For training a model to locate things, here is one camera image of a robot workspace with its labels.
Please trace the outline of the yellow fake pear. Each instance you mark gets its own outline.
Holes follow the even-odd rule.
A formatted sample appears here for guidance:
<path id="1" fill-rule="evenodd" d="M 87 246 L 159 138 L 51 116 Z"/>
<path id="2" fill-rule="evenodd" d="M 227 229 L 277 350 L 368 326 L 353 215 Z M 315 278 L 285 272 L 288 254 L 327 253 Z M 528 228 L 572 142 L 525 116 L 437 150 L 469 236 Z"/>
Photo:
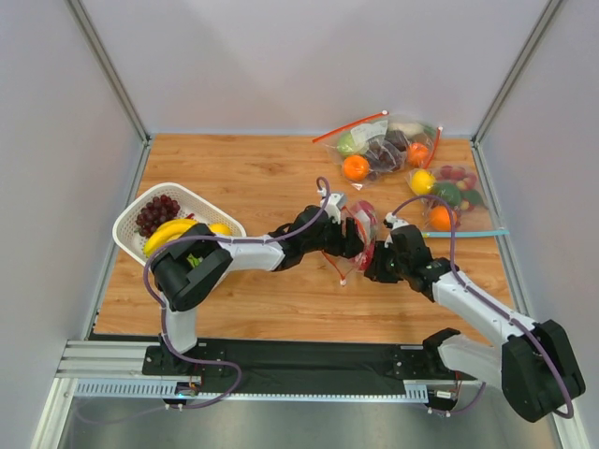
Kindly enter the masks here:
<path id="1" fill-rule="evenodd" d="M 226 237 L 230 237 L 233 235 L 232 230 L 226 225 L 222 223 L 210 224 L 209 229 L 213 234 L 218 234 Z"/>

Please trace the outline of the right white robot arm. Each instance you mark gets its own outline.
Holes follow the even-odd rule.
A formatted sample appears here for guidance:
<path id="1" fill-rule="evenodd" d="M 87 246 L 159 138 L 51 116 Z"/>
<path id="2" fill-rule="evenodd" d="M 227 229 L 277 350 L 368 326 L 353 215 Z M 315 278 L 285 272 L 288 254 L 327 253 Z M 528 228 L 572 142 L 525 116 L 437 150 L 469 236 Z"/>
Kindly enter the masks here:
<path id="1" fill-rule="evenodd" d="M 470 280 L 451 257 L 433 257 L 415 225 L 404 220 L 386 220 L 385 225 L 389 235 L 376 242 L 367 277 L 407 282 L 488 341 L 478 343 L 456 329 L 438 332 L 430 341 L 441 365 L 501 391 L 528 422 L 550 413 L 572 418 L 573 401 L 585 393 L 586 384 L 565 329 L 554 320 L 539 322 L 506 307 Z"/>

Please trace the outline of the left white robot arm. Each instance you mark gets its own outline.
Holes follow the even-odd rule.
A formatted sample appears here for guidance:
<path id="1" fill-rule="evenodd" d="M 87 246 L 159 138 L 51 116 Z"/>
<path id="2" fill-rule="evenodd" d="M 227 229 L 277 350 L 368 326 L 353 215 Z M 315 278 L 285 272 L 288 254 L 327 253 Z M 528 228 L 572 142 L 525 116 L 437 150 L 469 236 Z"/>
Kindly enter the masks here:
<path id="1" fill-rule="evenodd" d="M 308 206 L 294 222 L 247 242 L 219 241 L 206 225 L 192 226 L 182 243 L 169 246 L 150 264 L 162 301 L 163 340 L 182 355 L 196 346 L 196 307 L 227 274 L 287 270 L 312 252 L 348 259 L 356 271 L 364 271 L 373 259 L 377 231 L 376 214 L 367 201 L 342 206 L 331 215 Z"/>

